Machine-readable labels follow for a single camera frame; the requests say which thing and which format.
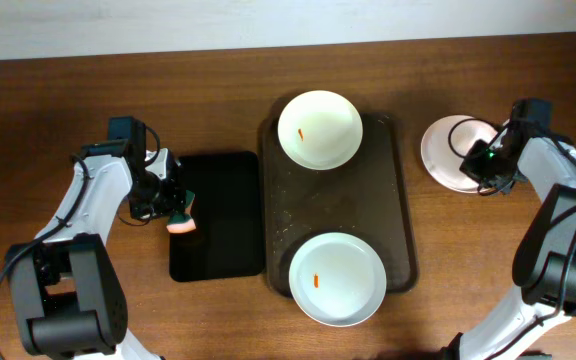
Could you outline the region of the green and pink sponge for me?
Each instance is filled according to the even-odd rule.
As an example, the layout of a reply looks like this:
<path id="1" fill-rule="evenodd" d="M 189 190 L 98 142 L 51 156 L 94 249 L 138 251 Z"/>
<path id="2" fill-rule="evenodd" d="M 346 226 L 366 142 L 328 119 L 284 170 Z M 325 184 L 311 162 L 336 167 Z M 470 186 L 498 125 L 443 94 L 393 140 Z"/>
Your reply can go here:
<path id="1" fill-rule="evenodd" d="M 196 223 L 191 215 L 195 194 L 189 190 L 185 193 L 184 209 L 175 210 L 169 217 L 166 229 L 170 234 L 184 234 L 196 229 Z"/>

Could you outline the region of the white plate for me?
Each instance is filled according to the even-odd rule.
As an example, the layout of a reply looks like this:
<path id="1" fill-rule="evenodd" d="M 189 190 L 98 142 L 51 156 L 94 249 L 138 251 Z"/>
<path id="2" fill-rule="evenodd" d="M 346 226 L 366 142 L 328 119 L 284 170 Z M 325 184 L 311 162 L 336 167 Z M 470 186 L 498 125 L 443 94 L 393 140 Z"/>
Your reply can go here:
<path id="1" fill-rule="evenodd" d="M 313 275 L 319 276 L 319 288 Z M 358 325 L 380 308 L 387 289 L 385 266 L 360 238 L 328 232 L 307 240 L 288 273 L 294 301 L 311 319 L 331 327 Z"/>
<path id="2" fill-rule="evenodd" d="M 477 140 L 488 143 L 497 134 L 494 125 L 467 115 L 450 115 L 435 121 L 421 140 L 421 158 L 429 174 L 442 186 L 461 193 L 476 193 L 476 183 L 459 170 L 463 161 L 452 149 L 466 155 Z"/>
<path id="3" fill-rule="evenodd" d="M 277 136 L 284 153 L 296 164 L 310 170 L 332 170 L 358 151 L 363 123 L 349 100 L 331 91 L 314 90 L 296 96 L 284 107 Z"/>

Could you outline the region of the white plate top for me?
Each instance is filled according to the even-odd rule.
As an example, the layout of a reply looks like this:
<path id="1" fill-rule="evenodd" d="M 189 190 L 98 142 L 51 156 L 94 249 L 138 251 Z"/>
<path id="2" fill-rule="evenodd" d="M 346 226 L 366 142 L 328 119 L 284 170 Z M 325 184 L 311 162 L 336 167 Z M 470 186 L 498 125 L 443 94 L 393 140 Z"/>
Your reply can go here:
<path id="1" fill-rule="evenodd" d="M 296 96 L 284 107 L 277 136 L 284 153 L 296 164 L 310 170 L 332 170 L 358 151 L 363 123 L 349 100 L 331 91 L 314 90 Z"/>

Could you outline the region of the white plate bottom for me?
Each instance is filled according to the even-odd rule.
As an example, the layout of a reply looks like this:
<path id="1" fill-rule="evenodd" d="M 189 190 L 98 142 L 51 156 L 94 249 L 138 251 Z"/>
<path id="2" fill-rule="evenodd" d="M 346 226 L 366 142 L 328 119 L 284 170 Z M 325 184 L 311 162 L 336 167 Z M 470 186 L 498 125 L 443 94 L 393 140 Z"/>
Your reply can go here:
<path id="1" fill-rule="evenodd" d="M 319 288 L 313 275 L 319 276 Z M 360 238 L 328 232 L 307 240 L 288 273 L 294 301 L 311 319 L 331 327 L 358 325 L 380 308 L 387 289 L 385 266 Z"/>

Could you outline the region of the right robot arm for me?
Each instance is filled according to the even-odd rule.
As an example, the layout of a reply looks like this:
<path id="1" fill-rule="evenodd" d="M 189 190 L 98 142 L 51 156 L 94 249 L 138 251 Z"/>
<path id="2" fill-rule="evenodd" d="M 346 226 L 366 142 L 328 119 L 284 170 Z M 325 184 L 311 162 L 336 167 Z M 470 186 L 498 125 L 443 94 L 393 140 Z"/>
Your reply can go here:
<path id="1" fill-rule="evenodd" d="M 513 260 L 513 285 L 472 330 L 442 348 L 442 359 L 530 358 L 529 347 L 576 317 L 576 149 L 550 128 L 552 105 L 537 98 L 514 102 L 490 141 L 463 154 L 459 170 L 486 197 L 529 183 L 541 206 Z"/>

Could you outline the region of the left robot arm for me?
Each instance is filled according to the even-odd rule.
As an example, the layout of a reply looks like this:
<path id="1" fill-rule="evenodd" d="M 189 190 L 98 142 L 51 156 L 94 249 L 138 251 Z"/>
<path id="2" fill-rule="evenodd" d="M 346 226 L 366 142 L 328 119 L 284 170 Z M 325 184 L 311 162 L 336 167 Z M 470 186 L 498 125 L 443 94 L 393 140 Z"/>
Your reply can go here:
<path id="1" fill-rule="evenodd" d="M 184 218 L 192 197 L 167 149 L 146 149 L 152 129 L 110 119 L 105 141 L 73 158 L 74 176 L 56 213 L 27 244 L 12 246 L 8 282 L 22 346 L 51 359 L 152 359 L 128 328 L 128 309 L 106 242 L 128 202 L 136 225 Z"/>

